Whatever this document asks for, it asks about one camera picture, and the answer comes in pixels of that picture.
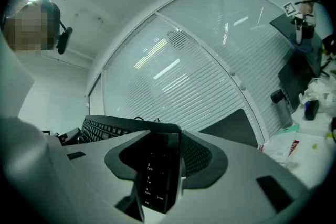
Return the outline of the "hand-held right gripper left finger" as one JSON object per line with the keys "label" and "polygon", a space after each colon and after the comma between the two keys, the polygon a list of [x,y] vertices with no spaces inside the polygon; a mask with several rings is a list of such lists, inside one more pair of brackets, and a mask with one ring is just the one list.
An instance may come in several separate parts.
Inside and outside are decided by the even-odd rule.
{"label": "hand-held right gripper left finger", "polygon": [[71,161],[85,186],[93,191],[92,202],[103,203],[112,213],[110,223],[143,223],[145,216],[141,201],[142,161],[137,146],[148,137],[149,130],[124,136],[67,146],[68,153],[84,152]]}

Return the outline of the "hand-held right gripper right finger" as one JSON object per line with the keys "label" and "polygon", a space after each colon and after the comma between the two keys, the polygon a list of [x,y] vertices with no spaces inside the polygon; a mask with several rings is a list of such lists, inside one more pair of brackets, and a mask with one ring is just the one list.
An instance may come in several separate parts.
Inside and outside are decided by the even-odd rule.
{"label": "hand-held right gripper right finger", "polygon": [[309,198],[299,179],[254,147],[197,132],[181,137],[212,157],[183,180],[168,223],[288,223]]}

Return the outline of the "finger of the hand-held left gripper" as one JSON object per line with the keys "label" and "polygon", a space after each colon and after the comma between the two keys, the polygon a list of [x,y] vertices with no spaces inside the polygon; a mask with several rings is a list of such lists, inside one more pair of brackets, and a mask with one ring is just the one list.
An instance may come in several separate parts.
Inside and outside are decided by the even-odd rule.
{"label": "finger of the hand-held left gripper", "polygon": [[57,137],[61,143],[61,145],[75,145],[78,143],[78,138],[80,136],[80,129],[74,128],[71,131],[68,131],[62,135],[56,133],[55,137]]}

